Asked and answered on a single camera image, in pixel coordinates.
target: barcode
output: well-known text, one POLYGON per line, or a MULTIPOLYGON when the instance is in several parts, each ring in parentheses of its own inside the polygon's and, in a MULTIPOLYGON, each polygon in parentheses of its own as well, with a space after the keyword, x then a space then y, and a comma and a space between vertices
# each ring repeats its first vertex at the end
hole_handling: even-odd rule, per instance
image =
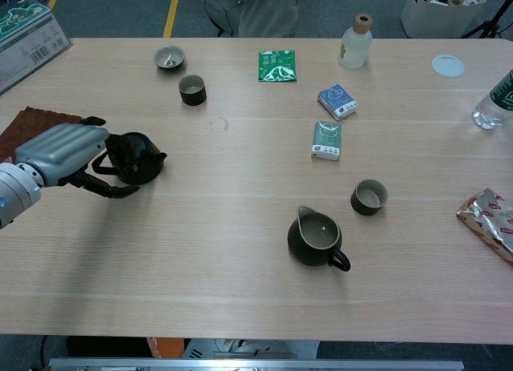
POLYGON ((37 64, 39 61, 43 60, 49 54, 50 51, 48 50, 46 45, 43 45, 39 49, 37 49, 33 54, 31 54, 30 58, 32 59, 34 64, 37 64))

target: bottle cap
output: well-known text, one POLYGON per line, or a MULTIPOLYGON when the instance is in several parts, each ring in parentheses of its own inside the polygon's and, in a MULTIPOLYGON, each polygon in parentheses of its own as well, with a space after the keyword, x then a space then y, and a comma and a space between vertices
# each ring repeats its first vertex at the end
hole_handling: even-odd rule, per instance
POLYGON ((359 13, 354 18, 353 30, 358 34, 365 34, 372 25, 372 17, 367 13, 359 13))

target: orange object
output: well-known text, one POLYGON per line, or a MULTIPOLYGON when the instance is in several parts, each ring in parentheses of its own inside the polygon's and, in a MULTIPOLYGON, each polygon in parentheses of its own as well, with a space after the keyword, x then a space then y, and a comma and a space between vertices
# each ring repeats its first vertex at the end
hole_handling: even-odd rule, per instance
POLYGON ((182 357, 185 352, 184 339, 179 337, 147 337, 151 355, 158 358, 182 357))

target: brown cloth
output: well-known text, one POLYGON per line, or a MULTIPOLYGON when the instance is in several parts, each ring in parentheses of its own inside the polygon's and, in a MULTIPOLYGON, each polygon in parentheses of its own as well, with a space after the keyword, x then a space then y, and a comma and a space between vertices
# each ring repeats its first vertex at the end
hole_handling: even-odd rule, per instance
POLYGON ((20 111, 11 124, 0 135, 0 163, 5 159, 14 160, 16 148, 47 129, 61 123, 77 123, 82 118, 43 109, 27 107, 20 111))

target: blue box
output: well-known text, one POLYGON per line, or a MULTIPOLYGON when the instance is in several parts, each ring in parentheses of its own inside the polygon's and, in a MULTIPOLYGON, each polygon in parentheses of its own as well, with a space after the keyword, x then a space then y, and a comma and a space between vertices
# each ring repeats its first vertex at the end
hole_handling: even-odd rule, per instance
POLYGON ((358 103, 340 84, 319 92, 317 101, 336 119, 341 120, 358 109, 358 103))

